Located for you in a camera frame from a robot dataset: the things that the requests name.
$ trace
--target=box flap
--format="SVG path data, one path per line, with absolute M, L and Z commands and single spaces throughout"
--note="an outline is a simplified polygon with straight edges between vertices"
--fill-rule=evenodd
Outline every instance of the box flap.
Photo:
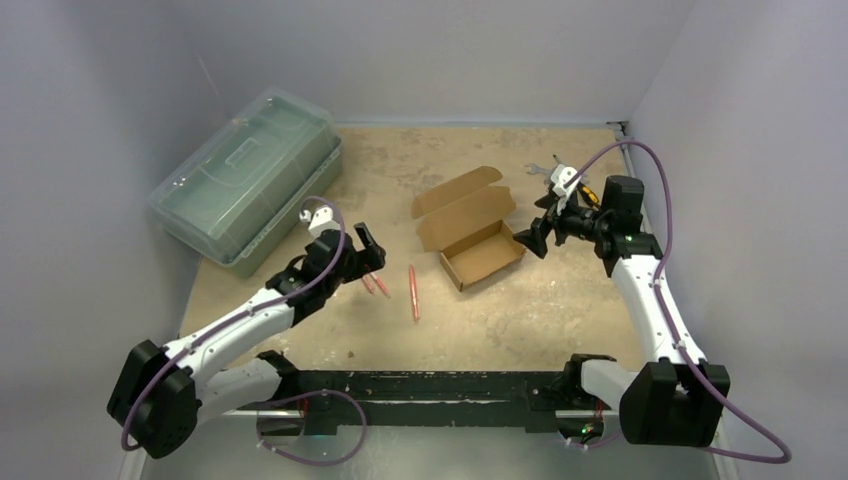
M 509 194 L 509 187 L 488 185 L 431 212 L 424 217 L 416 233 L 424 250 L 443 250 L 452 243 L 502 220 L 513 210 L 515 201 Z
M 478 167 L 433 187 L 412 201 L 412 218 L 419 218 L 503 178 L 494 167 Z

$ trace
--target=plastic storage bin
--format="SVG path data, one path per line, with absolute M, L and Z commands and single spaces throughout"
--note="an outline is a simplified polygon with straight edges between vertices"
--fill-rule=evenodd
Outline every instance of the plastic storage bin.
M 288 222 L 278 217 L 292 201 L 306 190 L 321 193 L 332 181 L 314 175 L 332 176 L 332 162 L 341 168 L 340 145 L 327 112 L 270 89 L 189 157 L 149 203 L 171 234 L 249 275 L 252 271 L 242 265 L 259 258 L 264 243 L 259 246 L 257 240 L 276 236 L 269 234 L 271 223 L 282 231 Z

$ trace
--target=plywood surface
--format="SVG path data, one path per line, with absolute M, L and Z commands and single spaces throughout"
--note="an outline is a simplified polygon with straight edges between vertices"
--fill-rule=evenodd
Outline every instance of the plywood surface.
M 366 222 L 388 252 L 380 273 L 391 298 L 369 295 L 360 283 L 344 285 L 324 309 L 297 327 L 269 338 L 236 363 L 277 349 L 299 368 L 416 370 L 558 370 L 572 353 L 613 355 L 632 370 L 642 364 L 638 339 L 624 303 L 606 277 L 592 244 L 570 239 L 547 258 L 531 253 L 464 292 L 424 252 L 412 220 L 413 197 L 480 165 L 503 172 L 497 185 L 512 190 L 518 208 L 507 218 L 527 228 L 541 210 L 541 176 L 524 164 L 552 166 L 558 154 L 579 167 L 614 141 L 604 129 L 345 128 L 344 173 L 326 192 L 345 222 Z M 617 151 L 595 164 L 590 186 L 623 174 Z M 249 279 L 202 260 L 181 332 L 202 328 L 237 307 L 303 252 L 310 241 L 298 227 Z M 415 266 L 421 321 L 412 321 L 408 268 Z

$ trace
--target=open cardboard box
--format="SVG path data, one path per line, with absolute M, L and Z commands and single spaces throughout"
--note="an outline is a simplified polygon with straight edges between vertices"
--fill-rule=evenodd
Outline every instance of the open cardboard box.
M 412 218 L 424 216 L 416 230 L 424 250 L 439 252 L 460 292 L 524 256 L 503 221 L 515 210 L 509 187 L 491 185 L 502 178 L 496 168 L 479 167 L 412 202 Z

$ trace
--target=gray wall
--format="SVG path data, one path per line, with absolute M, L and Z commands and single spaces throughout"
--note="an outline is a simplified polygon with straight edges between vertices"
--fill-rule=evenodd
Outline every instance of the gray wall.
M 159 2 L 0 2 L 0 464 L 114 478 L 106 401 L 173 336 L 197 255 L 146 195 L 222 117 Z
M 665 159 L 672 290 L 731 399 L 794 449 L 747 479 L 848 471 L 848 10 L 839 0 L 700 0 L 633 117 Z M 653 167 L 648 211 L 664 225 Z M 776 453 L 738 421 L 738 449 Z
M 230 108 L 269 85 L 341 121 L 630 116 L 694 0 L 176 0 Z

